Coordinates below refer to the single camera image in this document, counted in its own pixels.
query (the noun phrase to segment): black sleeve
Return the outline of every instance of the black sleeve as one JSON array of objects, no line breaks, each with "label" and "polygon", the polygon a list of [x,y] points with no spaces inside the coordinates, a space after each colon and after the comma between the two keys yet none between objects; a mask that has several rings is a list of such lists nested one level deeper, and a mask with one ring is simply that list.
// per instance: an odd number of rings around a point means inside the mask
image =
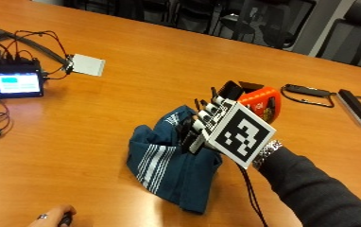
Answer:
[{"label": "black sleeve", "polygon": [[361,200],[303,156],[279,148],[259,173],[303,226],[361,226]]}]

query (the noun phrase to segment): blue cloth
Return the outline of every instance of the blue cloth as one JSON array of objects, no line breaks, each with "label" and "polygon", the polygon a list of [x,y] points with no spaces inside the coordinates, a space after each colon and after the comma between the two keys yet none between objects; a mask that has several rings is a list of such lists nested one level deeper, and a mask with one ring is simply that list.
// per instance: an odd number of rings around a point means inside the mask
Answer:
[{"label": "blue cloth", "polygon": [[219,154],[206,148],[196,155],[182,153],[175,126],[194,111],[178,107],[156,122],[135,128],[129,140],[127,167],[154,195],[187,211],[203,214]]}]

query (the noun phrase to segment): conference table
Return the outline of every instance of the conference table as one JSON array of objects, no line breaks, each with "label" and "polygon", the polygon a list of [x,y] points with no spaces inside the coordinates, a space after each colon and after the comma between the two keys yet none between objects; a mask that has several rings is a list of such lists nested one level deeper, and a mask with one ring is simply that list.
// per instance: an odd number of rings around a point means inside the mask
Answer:
[{"label": "conference table", "polygon": [[[67,53],[105,60],[99,77],[73,73],[46,82],[43,97],[3,100],[13,124],[0,137],[0,226],[27,226],[62,203],[78,210],[75,227],[260,226],[224,156],[203,215],[146,191],[125,164],[135,127],[152,128],[180,105],[194,108],[192,100],[208,99],[227,80],[361,96],[361,67],[78,9],[0,0],[0,29],[51,30]],[[53,39],[33,40],[61,54]],[[59,67],[18,46],[45,70]],[[323,108],[282,97],[274,137],[361,198],[361,126],[332,100],[335,107]],[[268,182],[251,167],[247,173],[268,226],[300,226]]]}]

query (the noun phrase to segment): hand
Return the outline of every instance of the hand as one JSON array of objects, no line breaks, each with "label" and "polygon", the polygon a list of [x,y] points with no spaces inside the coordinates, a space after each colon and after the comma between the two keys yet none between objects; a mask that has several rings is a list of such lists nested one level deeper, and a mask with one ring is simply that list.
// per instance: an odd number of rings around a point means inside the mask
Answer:
[{"label": "hand", "polygon": [[61,219],[66,212],[70,212],[71,215],[74,215],[77,213],[77,210],[71,205],[59,205],[54,207],[49,212],[45,213],[47,217],[33,221],[29,227],[58,227],[57,224],[61,222]]}]

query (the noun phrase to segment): silver bracelet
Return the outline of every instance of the silver bracelet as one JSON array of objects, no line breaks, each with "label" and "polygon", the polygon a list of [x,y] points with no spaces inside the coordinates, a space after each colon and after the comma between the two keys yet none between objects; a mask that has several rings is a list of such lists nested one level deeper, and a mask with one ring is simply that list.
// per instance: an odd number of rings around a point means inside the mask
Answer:
[{"label": "silver bracelet", "polygon": [[252,161],[252,167],[255,170],[259,170],[259,167],[264,163],[270,154],[272,154],[272,152],[276,151],[280,147],[282,143],[278,140],[272,140],[266,144]]}]

